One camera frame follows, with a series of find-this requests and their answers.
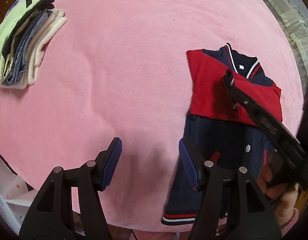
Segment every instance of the bed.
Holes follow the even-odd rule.
[[[36,83],[0,89],[0,154],[39,189],[55,166],[95,159],[113,137],[123,151],[100,199],[109,224],[156,232],[190,106],[191,49],[258,57],[282,89],[284,125],[295,134],[302,86],[292,50],[262,0],[56,0],[68,22],[45,48]],[[73,190],[73,209],[79,212]]]

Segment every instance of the blue gripper pad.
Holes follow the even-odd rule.
[[[118,163],[119,157],[121,156],[121,149],[122,149],[121,139],[118,139],[103,169],[103,180],[101,183],[103,189],[105,189],[108,185],[110,185],[112,181],[116,165]]]
[[[179,142],[179,152],[181,156],[181,160],[183,162],[187,178],[190,182],[190,185],[193,187],[195,191],[198,191],[198,171],[192,161],[189,151],[187,150],[183,139]]]

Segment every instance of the pink fleece surface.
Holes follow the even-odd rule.
[[[123,151],[100,193],[107,222],[189,231],[161,217],[178,161],[192,81],[186,51],[257,56],[282,89],[295,133],[302,88],[288,42],[262,0],[56,0],[68,22],[46,48],[34,86],[0,90],[0,153],[39,189],[53,167],[94,159],[113,137]],[[73,207],[79,211],[77,194]]]

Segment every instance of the black tool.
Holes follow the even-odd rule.
[[[273,180],[269,186],[298,182],[301,189],[306,190],[308,188],[308,89],[296,139],[280,121],[235,86],[231,70],[227,70],[224,83],[233,110],[236,111],[238,104],[241,105],[277,150],[272,154],[270,166]]]
[[[110,184],[122,143],[114,138],[106,151],[80,168],[55,167],[37,193],[20,228],[22,240],[112,240],[97,191]],[[75,232],[71,187],[78,188],[85,236]]]
[[[227,170],[205,161],[188,138],[180,140],[179,151],[190,185],[196,191],[203,191],[189,240],[281,239],[273,210],[245,167]],[[225,187],[230,188],[226,228],[223,234],[215,236]]]

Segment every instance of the silver screw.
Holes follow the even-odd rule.
[[[241,166],[239,169],[238,169],[241,173],[247,173],[247,169],[243,166]]]
[[[59,173],[61,170],[62,170],[62,167],[57,166],[53,169],[53,172]]]
[[[206,161],[204,162],[204,165],[207,167],[212,167],[214,165],[214,163],[212,161]]]
[[[95,164],[96,164],[95,161],[89,161],[89,162],[87,163],[87,166],[88,166],[88,167],[94,167]]]

